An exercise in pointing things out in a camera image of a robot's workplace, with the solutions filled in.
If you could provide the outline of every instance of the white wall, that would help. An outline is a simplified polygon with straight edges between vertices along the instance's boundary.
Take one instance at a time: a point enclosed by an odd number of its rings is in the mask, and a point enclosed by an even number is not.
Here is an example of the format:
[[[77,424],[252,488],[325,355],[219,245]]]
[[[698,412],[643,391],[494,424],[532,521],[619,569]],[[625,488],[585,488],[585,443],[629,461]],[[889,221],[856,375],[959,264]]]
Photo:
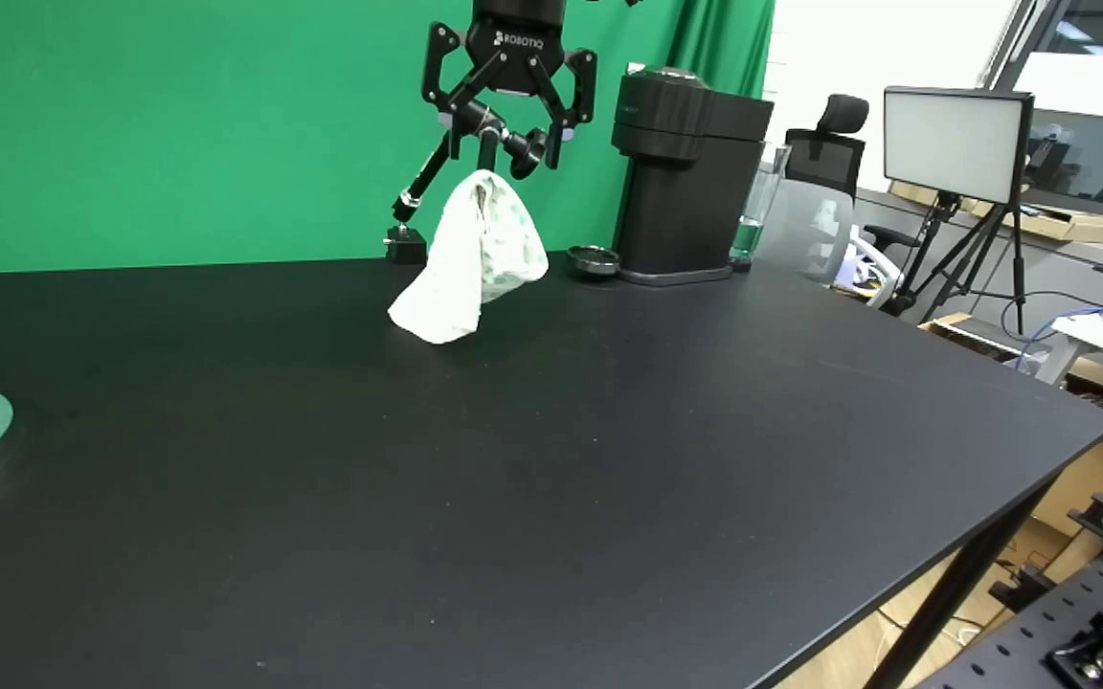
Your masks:
[[[869,101],[861,188],[889,188],[880,96],[889,86],[977,87],[1016,0],[778,0],[767,101],[768,143],[815,128],[831,92]]]
[[[1019,86],[1048,112],[1103,114],[1103,59],[1083,54],[1030,54]]]

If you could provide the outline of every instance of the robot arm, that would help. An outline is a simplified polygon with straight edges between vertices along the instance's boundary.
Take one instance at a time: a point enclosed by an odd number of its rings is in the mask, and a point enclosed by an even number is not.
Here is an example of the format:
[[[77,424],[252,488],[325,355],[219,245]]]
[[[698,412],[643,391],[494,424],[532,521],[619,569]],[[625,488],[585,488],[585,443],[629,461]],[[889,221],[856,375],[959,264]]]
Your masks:
[[[546,167],[557,166],[557,143],[578,128],[594,119],[594,86],[597,86],[597,54],[578,49],[561,54],[561,0],[474,0],[474,22],[463,33],[456,33],[442,22],[427,28],[427,59],[423,59],[423,86],[419,96],[456,119],[474,96],[482,92],[515,92],[534,96],[546,107],[546,133],[532,129],[524,143]],[[442,92],[440,70],[442,59],[468,46],[469,72]],[[561,102],[550,78],[557,70],[575,72],[575,101]],[[459,137],[479,133],[463,129],[463,123],[453,128],[453,157],[459,152]]]
[[[448,129],[423,167],[394,198],[394,225],[388,231],[388,252],[399,264],[419,264],[423,241],[405,225],[435,171],[459,157],[463,137],[479,137],[479,167],[494,167],[496,151],[510,152],[510,171],[522,181],[538,166],[557,167],[561,137],[594,119],[597,54],[568,54],[557,46],[568,0],[474,0],[474,18],[468,33],[448,22],[427,28],[427,54],[419,96],[432,102]],[[442,87],[442,59],[468,49],[469,72]],[[556,72],[570,70],[575,101],[561,102],[556,92]],[[546,107],[546,129],[511,133],[510,123],[479,102],[482,92],[534,96]]]

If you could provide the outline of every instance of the table leg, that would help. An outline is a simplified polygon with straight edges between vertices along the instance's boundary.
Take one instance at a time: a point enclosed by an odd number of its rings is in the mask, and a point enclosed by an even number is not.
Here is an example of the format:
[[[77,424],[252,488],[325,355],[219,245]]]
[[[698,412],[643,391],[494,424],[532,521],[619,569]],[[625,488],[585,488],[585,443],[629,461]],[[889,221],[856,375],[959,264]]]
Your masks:
[[[996,556],[1008,549],[1008,540],[1019,531],[1019,526],[1035,514],[1048,482],[1023,502],[1016,502],[1008,514],[999,514],[990,526],[982,526],[947,567],[921,609],[902,624],[898,638],[884,653],[884,664],[869,674],[869,689],[898,689],[910,667],[925,653],[925,648],[936,638],[947,620],[959,609],[959,601],[972,595],[980,574],[996,564]]]
[[[1074,355],[1079,355],[1079,341],[1064,338],[1064,341],[1048,354],[1048,359],[1037,369],[1037,379],[1042,379],[1046,385],[1060,385],[1060,379],[1064,379],[1064,370],[1074,364]]]

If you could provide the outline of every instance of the wooden floor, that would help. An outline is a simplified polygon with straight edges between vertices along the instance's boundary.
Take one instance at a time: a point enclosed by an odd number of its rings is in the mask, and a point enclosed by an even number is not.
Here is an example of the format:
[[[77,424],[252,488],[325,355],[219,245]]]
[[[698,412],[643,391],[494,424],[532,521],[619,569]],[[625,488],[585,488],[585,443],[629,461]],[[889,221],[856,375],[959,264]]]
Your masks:
[[[1002,549],[999,567],[982,574],[982,581],[972,591],[972,599],[957,609],[957,618],[947,624],[947,633],[935,638],[925,657],[915,667],[906,687],[920,687],[936,667],[947,667],[966,645],[972,645],[980,633],[999,628],[1008,620],[1002,606],[988,599],[990,581],[1009,581],[1009,567],[1037,567],[1053,581],[1064,581],[1083,564],[1096,558],[1100,540],[1079,535],[1074,521],[1067,521],[1067,508],[1087,508],[1090,495],[1103,495],[1103,443],[1096,443],[1087,457],[1079,457],[1058,488],[1042,497],[1035,508],[1035,521],[1025,521],[1016,540]],[[822,653],[815,653],[806,667],[800,667],[781,689],[856,689],[878,670],[884,652],[894,645],[898,628],[910,620],[920,601],[930,595],[947,564],[925,569],[920,581],[910,581],[902,595],[894,595],[880,613],[865,618],[856,628],[851,628],[841,638],[834,638]]]
[[[999,564],[1035,564],[1048,567],[1048,558],[1067,540],[1053,531],[1048,526],[1030,521],[999,556]],[[880,613],[865,618],[856,628],[851,628],[841,638],[834,638],[822,653],[815,653],[806,667],[800,667],[781,689],[856,689],[871,667],[889,653],[898,628],[910,620],[910,613],[921,606],[921,599],[940,578],[936,564],[920,581],[910,581],[902,595],[894,595]],[[988,599],[988,586],[1008,578],[1002,567],[990,567],[982,581],[972,591],[972,599],[957,609],[957,618],[940,628],[925,657],[910,670],[906,687],[920,687],[936,667],[947,667],[957,652],[966,652],[982,628],[999,620],[999,601]]]

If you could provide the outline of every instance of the small black object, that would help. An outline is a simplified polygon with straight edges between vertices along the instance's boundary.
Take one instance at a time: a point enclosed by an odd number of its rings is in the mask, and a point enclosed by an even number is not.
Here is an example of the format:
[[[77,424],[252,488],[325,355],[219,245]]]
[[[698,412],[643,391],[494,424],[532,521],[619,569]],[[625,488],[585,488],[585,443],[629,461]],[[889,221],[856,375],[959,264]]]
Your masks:
[[[409,225],[389,225],[388,231],[388,259],[389,264],[423,264],[427,259],[427,241],[409,231]]]
[[[575,245],[568,248],[575,274],[583,281],[615,281],[619,274],[619,252],[603,245]]]
[[[996,581],[988,595],[1009,609],[1023,613],[1025,606],[1035,606],[1037,599],[1046,599],[1058,581],[1048,581],[1042,569],[1035,567],[1019,567],[1016,581]]]

